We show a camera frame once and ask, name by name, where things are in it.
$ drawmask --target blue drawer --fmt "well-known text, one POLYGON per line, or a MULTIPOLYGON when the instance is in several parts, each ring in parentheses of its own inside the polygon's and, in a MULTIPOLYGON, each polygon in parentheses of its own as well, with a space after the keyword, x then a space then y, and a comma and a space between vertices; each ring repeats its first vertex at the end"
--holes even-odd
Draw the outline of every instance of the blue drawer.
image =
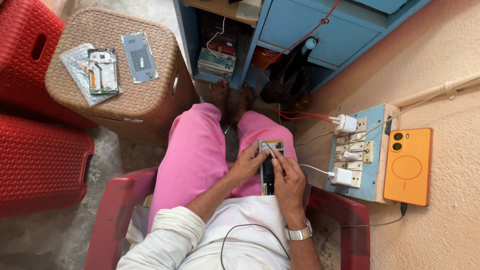
MULTIPOLYGON (((290 0, 273 0, 260 40, 287 48, 319 24, 326 13, 290 0)), ((331 15, 312 34, 320 42, 310 57, 340 66, 379 32, 331 15)))
POLYGON ((354 0, 387 14, 397 11, 407 0, 354 0))

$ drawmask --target wristwatch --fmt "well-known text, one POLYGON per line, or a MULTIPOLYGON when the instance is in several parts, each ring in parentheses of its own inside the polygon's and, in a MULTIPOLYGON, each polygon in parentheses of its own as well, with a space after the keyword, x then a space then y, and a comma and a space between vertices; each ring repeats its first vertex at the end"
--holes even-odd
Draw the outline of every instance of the wristwatch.
POLYGON ((310 225, 310 221, 306 219, 307 228, 300 230, 300 231, 291 231, 288 229, 288 225, 285 225, 285 232, 287 234, 288 240, 305 240, 312 235, 312 226, 310 225))

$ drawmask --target red cable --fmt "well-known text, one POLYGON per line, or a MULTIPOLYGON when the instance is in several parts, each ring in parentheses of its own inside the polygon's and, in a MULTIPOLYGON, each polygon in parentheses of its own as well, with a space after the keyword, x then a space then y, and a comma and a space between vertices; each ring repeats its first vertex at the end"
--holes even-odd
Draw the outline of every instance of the red cable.
POLYGON ((306 118, 306 117, 309 117, 309 116, 315 116, 315 117, 318 117, 320 119, 323 119, 325 121, 328 121, 328 122, 332 122, 331 120, 328 119, 328 116, 326 115, 321 115, 321 114, 311 114, 311 113, 307 113, 307 112, 302 112, 302 111, 281 111, 281 110, 278 110, 276 108, 272 108, 270 107, 270 105, 268 105, 267 103, 265 103, 265 101, 262 99, 262 97, 260 97, 260 92, 258 91, 258 81, 260 80, 260 76, 262 75, 262 73, 265 71, 265 69, 268 67, 268 65, 270 65, 275 59, 277 59, 278 57, 280 57, 280 55, 282 55, 284 52, 288 51, 289 49, 291 49, 292 47, 294 47, 295 45, 299 44, 302 40, 306 39, 309 35, 311 35, 315 30, 317 30, 318 27, 320 27, 327 19, 328 17, 330 16, 330 14, 332 14, 333 10, 336 8, 336 6, 338 5, 338 3, 340 3, 340 0, 337 0, 335 5, 333 5, 332 9, 330 10, 330 12, 327 14, 327 16, 325 18, 323 18, 320 23, 314 28, 312 29, 308 34, 306 34, 304 37, 302 37, 301 39, 299 39, 297 42, 293 43, 290 47, 286 48, 285 50, 283 50, 283 52, 279 53, 277 56, 275 56, 274 58, 272 58, 270 60, 270 62, 268 62, 268 64, 262 68, 262 71, 260 71, 260 73, 258 74, 258 77, 257 77, 257 83, 255 85, 255 90, 257 92, 257 95, 258 95, 258 98, 260 98, 260 100, 263 102, 263 104, 267 105, 267 107, 271 108, 272 110, 276 111, 278 114, 280 114, 281 116, 285 117, 286 119, 290 119, 290 120, 295 120, 295 119, 303 119, 303 118, 306 118), (289 118, 289 117, 286 117, 285 115, 282 114, 283 113, 303 113, 305 114, 305 116, 302 116, 302 117, 296 117, 296 118, 289 118))

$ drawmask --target red plastic stool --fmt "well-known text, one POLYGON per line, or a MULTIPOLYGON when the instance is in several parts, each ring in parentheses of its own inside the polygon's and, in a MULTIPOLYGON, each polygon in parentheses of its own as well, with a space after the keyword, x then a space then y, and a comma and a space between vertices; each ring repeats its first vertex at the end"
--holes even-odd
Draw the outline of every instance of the red plastic stool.
POLYGON ((83 131, 0 114, 0 218, 79 203, 93 152, 83 131))
POLYGON ((22 117, 56 120, 82 129, 97 124, 58 104, 47 93, 45 73, 65 23, 39 0, 0 4, 0 106, 22 117))

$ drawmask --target pink trousers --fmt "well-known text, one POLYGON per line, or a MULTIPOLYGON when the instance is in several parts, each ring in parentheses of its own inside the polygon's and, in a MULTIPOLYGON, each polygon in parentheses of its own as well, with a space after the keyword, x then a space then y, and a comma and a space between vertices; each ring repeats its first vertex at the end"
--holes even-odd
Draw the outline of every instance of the pink trousers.
MULTIPOLYGON (((220 117, 217 107, 201 103, 194 104, 173 122, 167 153, 158 168, 148 232, 158 210, 185 206, 228 172, 220 117)), ((246 112, 238 123, 238 134, 240 152, 255 140, 283 140, 285 156, 297 158, 290 131, 262 114, 246 112)), ((260 194, 257 175, 235 188, 227 198, 260 194)))

